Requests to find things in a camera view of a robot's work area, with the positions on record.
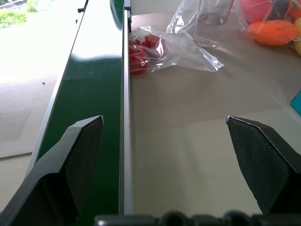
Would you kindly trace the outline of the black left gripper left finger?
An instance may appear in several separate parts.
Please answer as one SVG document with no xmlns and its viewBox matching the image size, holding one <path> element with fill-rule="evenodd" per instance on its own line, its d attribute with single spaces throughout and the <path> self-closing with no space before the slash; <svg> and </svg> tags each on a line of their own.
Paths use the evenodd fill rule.
<svg viewBox="0 0 301 226">
<path fill-rule="evenodd" d="M 78 221 L 96 166 L 102 116 L 69 126 L 33 166 L 0 214 L 2 226 L 66 226 Z"/>
</svg>

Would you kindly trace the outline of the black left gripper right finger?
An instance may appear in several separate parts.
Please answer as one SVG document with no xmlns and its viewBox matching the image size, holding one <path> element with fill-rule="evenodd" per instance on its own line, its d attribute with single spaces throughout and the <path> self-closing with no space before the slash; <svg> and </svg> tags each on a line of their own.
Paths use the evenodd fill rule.
<svg viewBox="0 0 301 226">
<path fill-rule="evenodd" d="M 263 214 L 301 212 L 301 156 L 272 127 L 226 119 L 239 168 Z"/>
</svg>

